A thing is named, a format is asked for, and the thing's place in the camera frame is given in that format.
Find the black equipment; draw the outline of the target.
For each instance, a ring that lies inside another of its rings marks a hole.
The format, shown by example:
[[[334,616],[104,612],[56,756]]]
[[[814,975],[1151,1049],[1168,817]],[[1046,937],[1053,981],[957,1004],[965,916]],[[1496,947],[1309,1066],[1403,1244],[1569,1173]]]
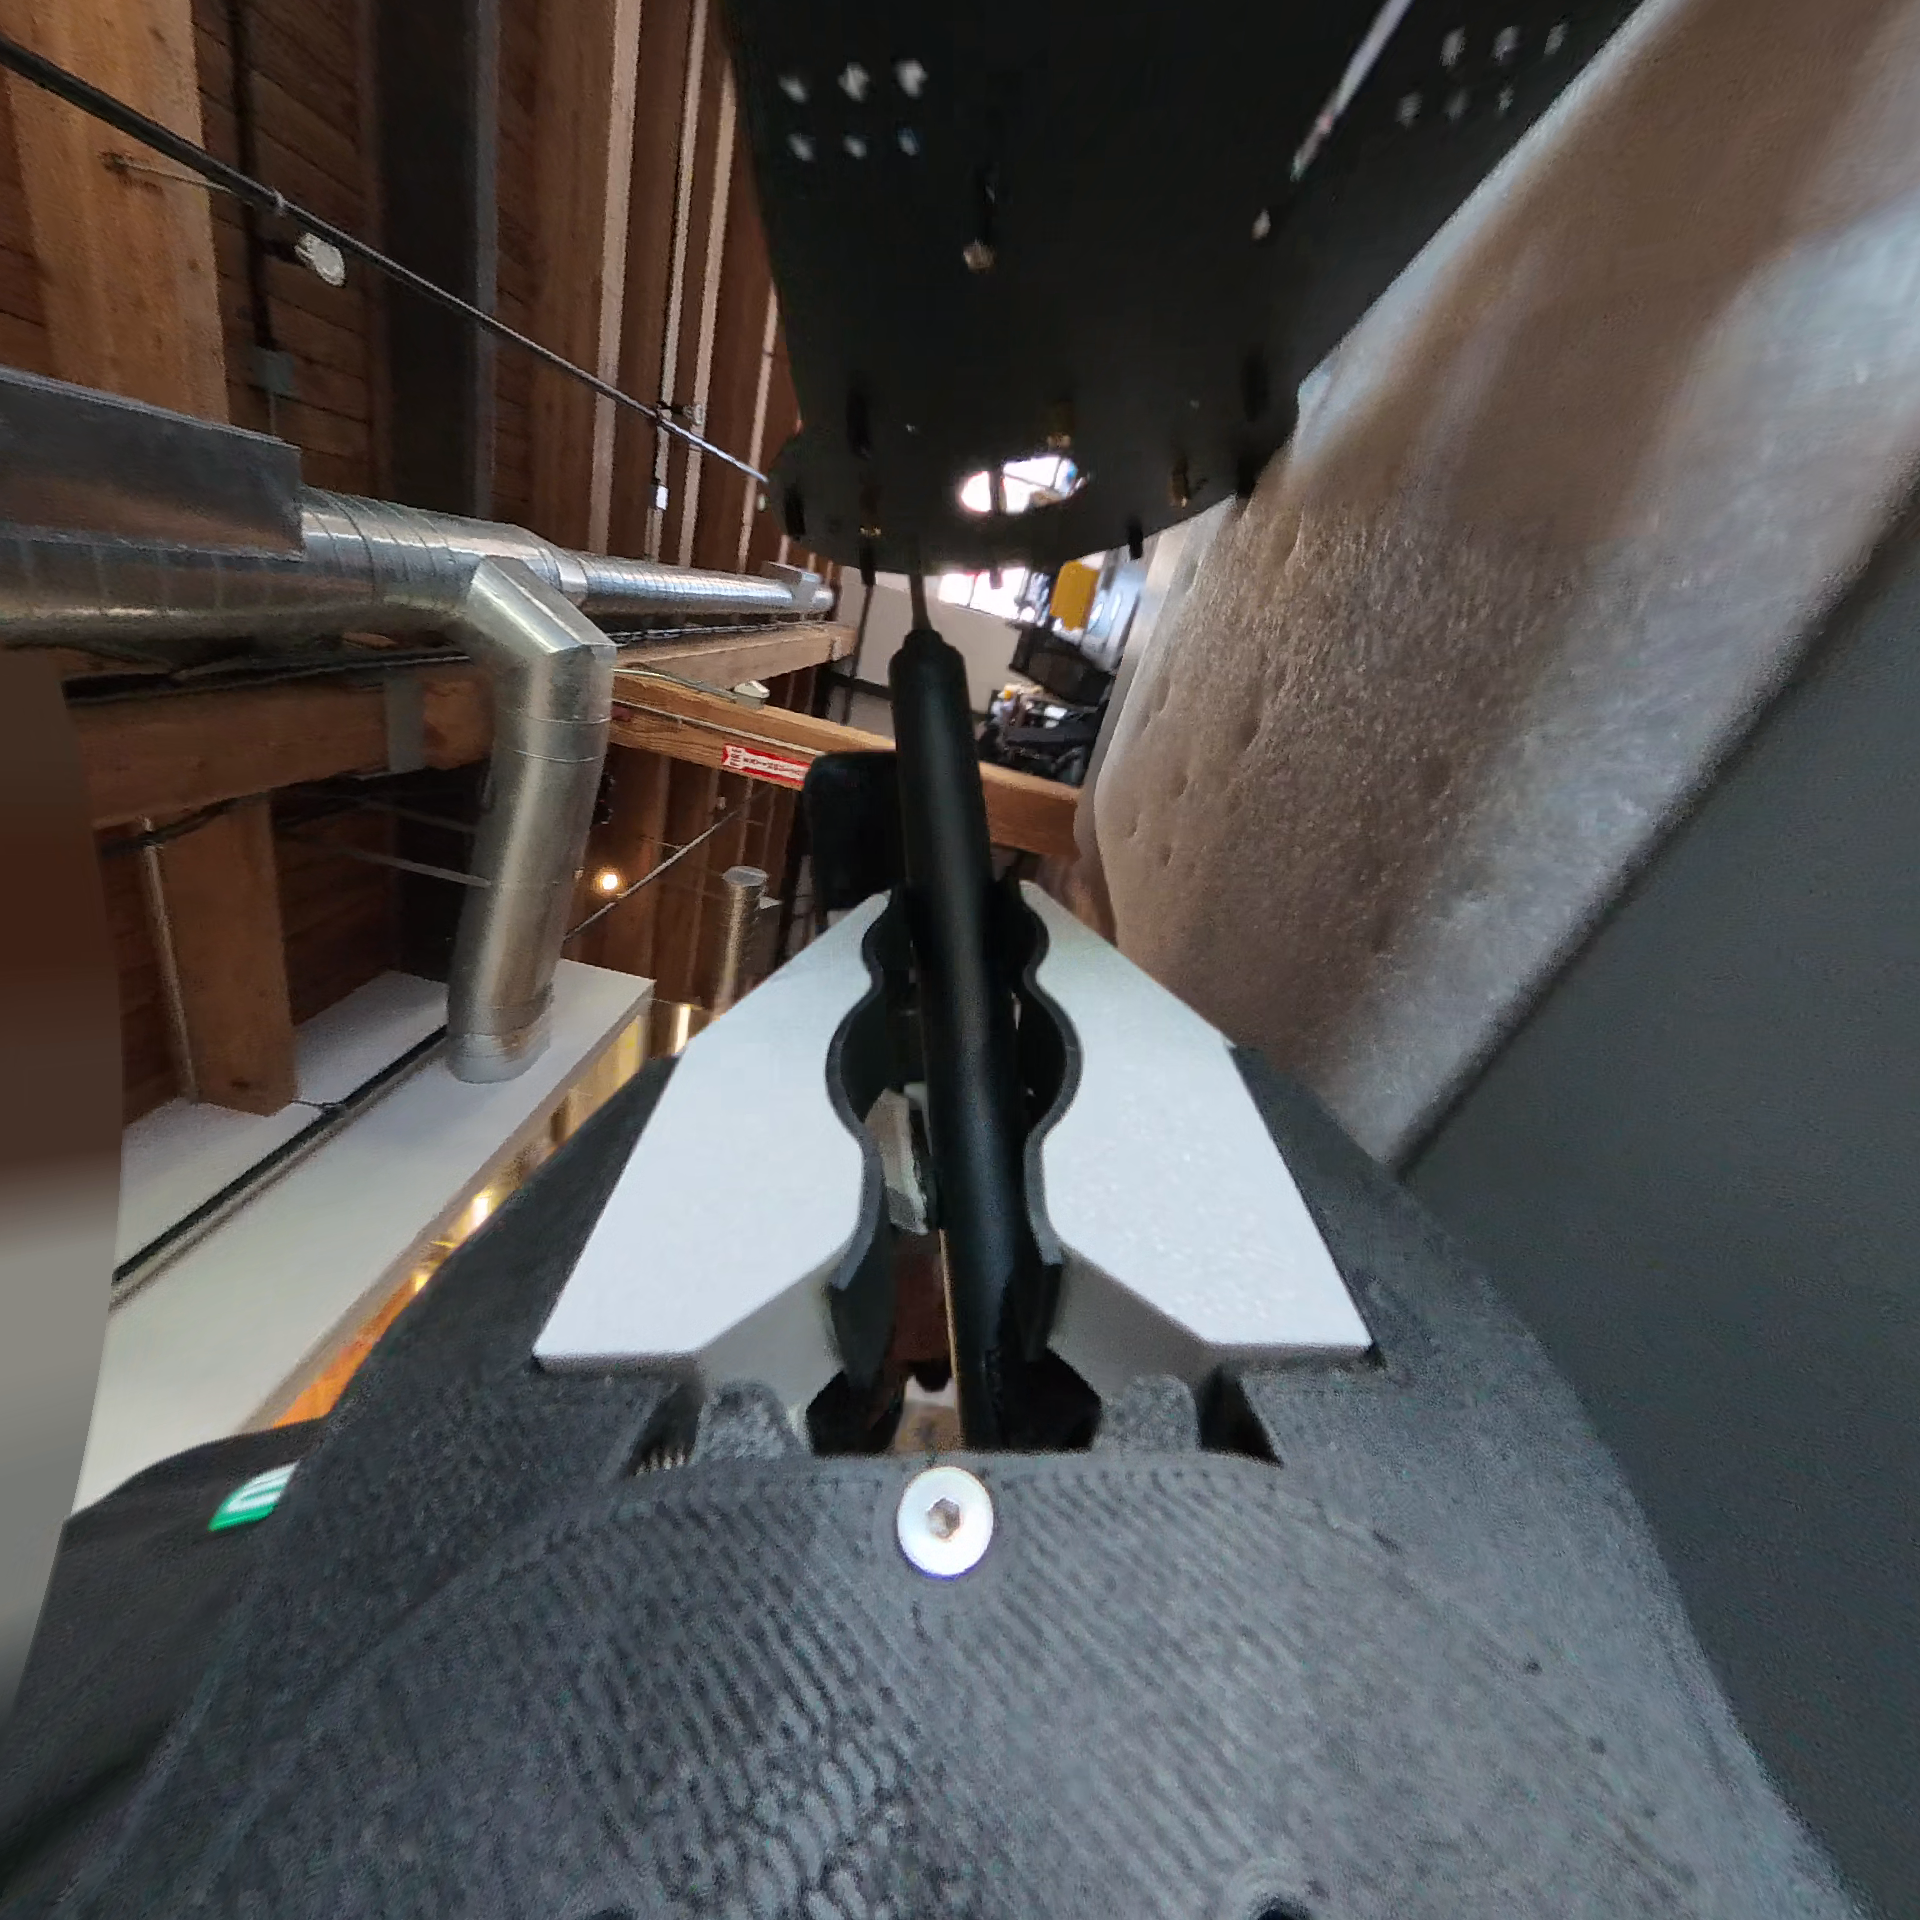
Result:
[[[1125,653],[1111,636],[1056,631],[1025,616],[1014,625],[1011,676],[977,731],[984,764],[1081,787]]]

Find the white foam sheet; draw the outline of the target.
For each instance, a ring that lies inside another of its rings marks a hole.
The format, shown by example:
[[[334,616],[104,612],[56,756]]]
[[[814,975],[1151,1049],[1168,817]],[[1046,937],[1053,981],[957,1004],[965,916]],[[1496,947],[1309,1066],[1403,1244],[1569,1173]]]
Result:
[[[1309,377],[1083,804],[1121,949],[1400,1161],[1915,501],[1915,5],[1645,5]]]

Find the black perforated panel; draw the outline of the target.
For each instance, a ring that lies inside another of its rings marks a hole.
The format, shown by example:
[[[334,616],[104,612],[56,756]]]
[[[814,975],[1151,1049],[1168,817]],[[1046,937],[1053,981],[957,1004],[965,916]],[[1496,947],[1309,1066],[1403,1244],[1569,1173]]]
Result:
[[[851,570],[1055,570],[1253,492],[1298,389],[1629,2],[735,2],[800,429]]]

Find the black rod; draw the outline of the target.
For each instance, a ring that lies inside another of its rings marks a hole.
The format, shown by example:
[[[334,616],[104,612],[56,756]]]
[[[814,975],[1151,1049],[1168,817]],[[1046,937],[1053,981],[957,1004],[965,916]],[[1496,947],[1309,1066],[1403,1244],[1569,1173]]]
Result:
[[[1017,999],[1002,956],[965,658],[909,576],[911,634],[890,685],[903,916],[920,976],[922,1061],[945,1234],[951,1369],[969,1449],[1049,1449],[1072,1427],[1042,1357],[1049,1274],[1025,1196]]]

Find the steel tie rod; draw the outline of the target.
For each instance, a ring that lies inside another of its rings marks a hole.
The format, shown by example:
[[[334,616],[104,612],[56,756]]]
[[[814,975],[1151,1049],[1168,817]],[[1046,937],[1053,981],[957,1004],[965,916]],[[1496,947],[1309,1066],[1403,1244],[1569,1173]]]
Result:
[[[437,306],[439,311],[451,313],[458,320],[471,322],[491,341],[527,354],[542,369],[590,394],[594,401],[602,401],[623,413],[646,420],[662,437],[683,443],[686,448],[705,455],[712,464],[720,464],[735,473],[746,476],[753,485],[753,492],[771,487],[771,476],[767,471],[697,435],[666,401],[641,401],[623,391],[610,380],[599,377],[587,369],[570,361],[563,353],[545,347],[542,344],[511,327],[505,320],[491,316],[477,303],[456,296],[451,288],[398,263],[393,256],[381,251],[362,236],[343,227],[329,224],[314,208],[289,200],[275,185],[251,177],[242,168],[219,161],[200,141],[168,129],[161,119],[112,96],[107,90],[87,82],[71,68],[63,66],[48,55],[38,52],[24,39],[9,32],[2,34],[2,66],[11,77],[25,81],[39,93],[61,100],[63,106],[75,108],[93,124],[99,124],[136,141],[143,151],[171,163],[176,170],[184,170],[186,177],[200,180],[210,193],[229,196],[234,202],[242,202],[255,211],[261,211],[285,224],[299,228],[299,233],[318,237],[328,249],[339,251],[341,258],[374,269],[374,274],[402,288],[402,292],[424,300]]]

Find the white ledge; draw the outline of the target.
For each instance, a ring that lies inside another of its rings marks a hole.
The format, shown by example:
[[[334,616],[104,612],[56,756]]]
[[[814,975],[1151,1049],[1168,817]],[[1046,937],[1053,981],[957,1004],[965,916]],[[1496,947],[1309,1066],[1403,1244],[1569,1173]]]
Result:
[[[322,1408],[446,1253],[641,1064],[651,1001],[646,976],[563,963],[545,1053],[513,1082],[466,1087],[439,1059],[443,993],[387,975],[303,1029],[294,1107],[250,1117],[179,1099],[137,1121],[125,1141],[125,1259],[341,1109],[336,1131],[107,1309],[74,1507],[168,1457]],[[414,1068],[346,1112],[419,1045]]]

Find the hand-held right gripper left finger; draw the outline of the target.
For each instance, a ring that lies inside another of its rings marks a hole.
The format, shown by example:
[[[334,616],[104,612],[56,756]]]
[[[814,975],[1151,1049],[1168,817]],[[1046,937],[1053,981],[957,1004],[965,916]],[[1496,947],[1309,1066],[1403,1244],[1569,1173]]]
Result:
[[[902,1395],[899,1241],[928,1226],[902,921],[847,912],[672,1064],[535,1339],[549,1375]]]

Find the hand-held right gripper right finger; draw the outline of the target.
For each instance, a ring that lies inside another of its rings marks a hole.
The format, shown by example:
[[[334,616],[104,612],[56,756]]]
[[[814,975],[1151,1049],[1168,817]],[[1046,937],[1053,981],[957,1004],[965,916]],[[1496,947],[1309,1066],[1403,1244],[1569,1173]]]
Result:
[[[1062,1266],[1053,1351],[1091,1387],[1367,1353],[1227,1039],[1042,889],[1022,896],[1067,1040],[1034,1188]]]

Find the silver metal air duct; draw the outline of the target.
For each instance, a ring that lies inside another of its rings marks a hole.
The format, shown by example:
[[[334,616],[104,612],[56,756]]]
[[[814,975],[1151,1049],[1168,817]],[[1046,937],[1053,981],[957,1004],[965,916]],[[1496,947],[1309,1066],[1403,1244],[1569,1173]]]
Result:
[[[449,1071],[469,1087],[515,1080],[549,1039],[614,720],[617,649],[594,620],[832,604],[807,571],[615,561],[312,489],[285,441],[15,369],[2,495],[5,643],[443,634],[488,669],[490,787],[449,983]]]

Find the wooden beam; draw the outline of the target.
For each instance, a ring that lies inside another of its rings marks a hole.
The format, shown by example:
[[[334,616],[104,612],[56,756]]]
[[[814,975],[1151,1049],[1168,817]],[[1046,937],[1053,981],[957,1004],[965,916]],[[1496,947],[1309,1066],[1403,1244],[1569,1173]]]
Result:
[[[491,691],[471,664],[71,704],[97,827],[393,769],[391,713],[429,769],[491,751]]]
[[[800,793],[824,756],[890,753],[890,737],[835,725],[803,712],[741,704],[722,693],[646,675],[615,675],[610,744]],[[981,765],[987,826],[997,849],[1035,858],[1077,856],[1079,791],[1070,784]]]

